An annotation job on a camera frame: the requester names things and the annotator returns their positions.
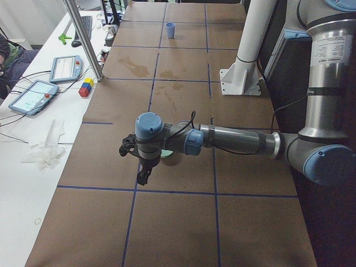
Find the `colored block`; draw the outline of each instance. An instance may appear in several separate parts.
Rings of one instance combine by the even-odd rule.
[[[81,97],[87,97],[89,95],[89,91],[87,88],[82,87],[79,89],[79,94],[81,95]]]
[[[87,88],[87,89],[88,89],[88,92],[91,91],[91,85],[90,85],[90,83],[84,82],[81,87],[82,87],[82,88]]]
[[[89,83],[91,87],[93,87],[93,86],[94,86],[94,81],[93,81],[93,79],[92,79],[92,78],[85,78],[84,82]]]

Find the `blue block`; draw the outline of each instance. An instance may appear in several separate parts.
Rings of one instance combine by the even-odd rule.
[[[83,84],[82,84],[82,86],[81,86],[81,88],[87,88],[88,89],[88,92],[90,92],[91,91],[91,85],[90,85],[90,83],[88,83],[88,82],[84,82]]]

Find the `red block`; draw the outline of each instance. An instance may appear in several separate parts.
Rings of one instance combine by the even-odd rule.
[[[87,88],[82,87],[79,89],[79,94],[81,95],[81,97],[87,97],[89,95],[89,91]]]

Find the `white column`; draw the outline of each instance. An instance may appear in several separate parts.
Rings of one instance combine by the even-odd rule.
[[[220,70],[223,95],[260,95],[256,59],[276,0],[251,0],[236,61]]]

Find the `cup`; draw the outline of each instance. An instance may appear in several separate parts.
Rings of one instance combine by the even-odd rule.
[[[166,28],[167,28],[167,35],[169,39],[173,39],[174,38],[174,30],[176,28],[176,24],[174,24],[173,22],[168,22],[166,23]]]

